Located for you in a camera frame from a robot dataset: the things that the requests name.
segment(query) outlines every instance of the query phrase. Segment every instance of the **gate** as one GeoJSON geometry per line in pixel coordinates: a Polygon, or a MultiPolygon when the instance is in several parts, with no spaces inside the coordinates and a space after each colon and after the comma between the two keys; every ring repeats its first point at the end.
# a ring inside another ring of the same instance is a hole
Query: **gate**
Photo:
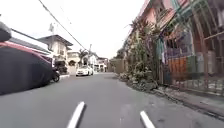
{"type": "Polygon", "coordinates": [[[223,0],[187,0],[158,42],[164,44],[159,67],[163,84],[223,95],[223,0]]]}

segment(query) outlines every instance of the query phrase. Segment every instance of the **vegetation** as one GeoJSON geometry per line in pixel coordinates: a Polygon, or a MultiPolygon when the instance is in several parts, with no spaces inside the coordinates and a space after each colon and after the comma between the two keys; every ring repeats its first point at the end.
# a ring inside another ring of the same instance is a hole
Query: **vegetation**
{"type": "Polygon", "coordinates": [[[150,91],[157,86],[157,63],[155,40],[160,33],[157,26],[142,19],[132,23],[132,33],[122,49],[118,50],[117,58],[127,62],[127,72],[120,78],[140,91],[150,91]]]}
{"type": "Polygon", "coordinates": [[[84,57],[88,54],[89,53],[86,50],[81,50],[81,49],[79,50],[79,58],[80,58],[79,65],[82,65],[82,60],[84,60],[84,57]]]}

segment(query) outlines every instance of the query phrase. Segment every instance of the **road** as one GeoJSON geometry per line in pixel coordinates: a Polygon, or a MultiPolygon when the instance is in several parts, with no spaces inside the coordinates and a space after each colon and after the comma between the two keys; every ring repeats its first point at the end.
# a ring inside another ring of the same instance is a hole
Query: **road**
{"type": "Polygon", "coordinates": [[[154,95],[137,92],[114,74],[70,77],[60,83],[0,97],[1,128],[66,128],[80,101],[80,128],[143,128],[145,110],[157,128],[223,128],[224,122],[154,95]]]}

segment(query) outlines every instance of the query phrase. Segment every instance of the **power line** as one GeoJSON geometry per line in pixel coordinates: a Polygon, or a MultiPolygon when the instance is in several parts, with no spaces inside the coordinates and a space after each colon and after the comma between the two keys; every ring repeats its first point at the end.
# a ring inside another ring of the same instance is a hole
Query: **power line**
{"type": "MultiPolygon", "coordinates": [[[[60,9],[61,9],[61,11],[63,12],[63,15],[66,17],[66,19],[67,19],[67,21],[68,21],[68,23],[71,25],[71,28],[73,29],[73,27],[72,27],[72,22],[71,22],[71,20],[68,18],[68,16],[65,14],[65,11],[64,11],[64,9],[60,6],[60,9]]],[[[91,47],[92,47],[92,44],[90,44],[90,47],[89,47],[89,54],[91,53],[91,47]]]]}
{"type": "Polygon", "coordinates": [[[41,0],[38,0],[43,8],[54,18],[54,20],[61,25],[61,27],[84,49],[86,49],[60,22],[59,20],[51,13],[51,11],[44,5],[44,3],[41,0]]]}

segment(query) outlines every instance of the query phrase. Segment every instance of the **sidewalk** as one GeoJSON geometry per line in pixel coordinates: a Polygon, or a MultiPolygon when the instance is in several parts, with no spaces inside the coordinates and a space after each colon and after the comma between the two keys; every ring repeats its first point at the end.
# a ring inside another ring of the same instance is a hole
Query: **sidewalk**
{"type": "Polygon", "coordinates": [[[224,97],[199,95],[164,87],[159,87],[155,92],[180,101],[185,106],[200,109],[205,114],[224,120],[224,97]]]}

